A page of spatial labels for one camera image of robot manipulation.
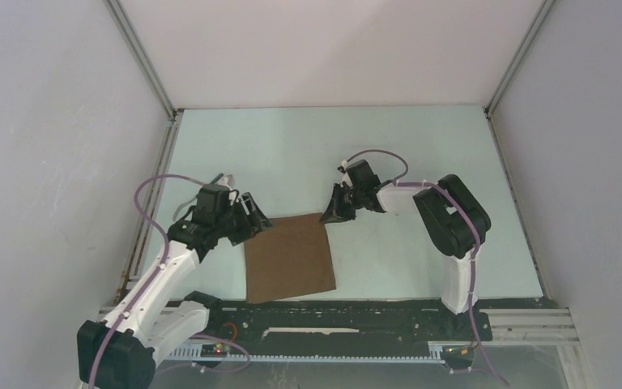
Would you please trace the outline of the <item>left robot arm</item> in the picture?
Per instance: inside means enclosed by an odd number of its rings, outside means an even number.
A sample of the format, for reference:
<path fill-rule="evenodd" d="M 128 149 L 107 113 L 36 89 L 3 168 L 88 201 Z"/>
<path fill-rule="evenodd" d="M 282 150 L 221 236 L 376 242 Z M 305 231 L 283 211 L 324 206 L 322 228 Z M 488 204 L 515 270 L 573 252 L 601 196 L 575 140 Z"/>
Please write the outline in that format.
<path fill-rule="evenodd" d="M 78 330 L 81 381 L 90 388 L 148 388 L 161 363 L 191 336 L 217 336 L 224 317 L 202 302 L 185 300 L 161 313 L 220 240 L 237 246 L 272 225 L 250 193 L 203 183 L 185 214 L 160 230 L 163 244 L 150 270 L 101 320 Z"/>

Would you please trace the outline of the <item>brown cloth napkin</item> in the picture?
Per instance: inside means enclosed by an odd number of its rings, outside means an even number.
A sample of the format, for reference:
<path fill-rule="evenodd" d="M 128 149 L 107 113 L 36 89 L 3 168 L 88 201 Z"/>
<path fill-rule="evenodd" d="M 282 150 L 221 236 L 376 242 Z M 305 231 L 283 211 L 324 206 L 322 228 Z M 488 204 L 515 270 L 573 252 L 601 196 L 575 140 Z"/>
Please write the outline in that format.
<path fill-rule="evenodd" d="M 246 301 L 260 304 L 337 288 L 321 215 L 272 220 L 273 227 L 244 243 Z"/>

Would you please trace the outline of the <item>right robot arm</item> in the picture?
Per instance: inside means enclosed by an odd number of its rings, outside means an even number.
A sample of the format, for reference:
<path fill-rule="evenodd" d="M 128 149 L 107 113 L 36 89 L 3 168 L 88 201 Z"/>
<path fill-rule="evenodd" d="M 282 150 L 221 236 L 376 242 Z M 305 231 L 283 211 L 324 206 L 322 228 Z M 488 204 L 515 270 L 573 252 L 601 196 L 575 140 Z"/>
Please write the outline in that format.
<path fill-rule="evenodd" d="M 416 212 L 433 245 L 445 257 L 445 283 L 441 295 L 448 309 L 438 318 L 441 333 L 458 339 L 471 328 L 467 311 L 477 302 L 475 261 L 492 227 L 491 219 L 462 179 L 448 174 L 439 181 L 382 181 L 368 161 L 344 161 L 343 175 L 333 185 L 323 224 L 356 218 L 359 210 L 376 213 Z"/>

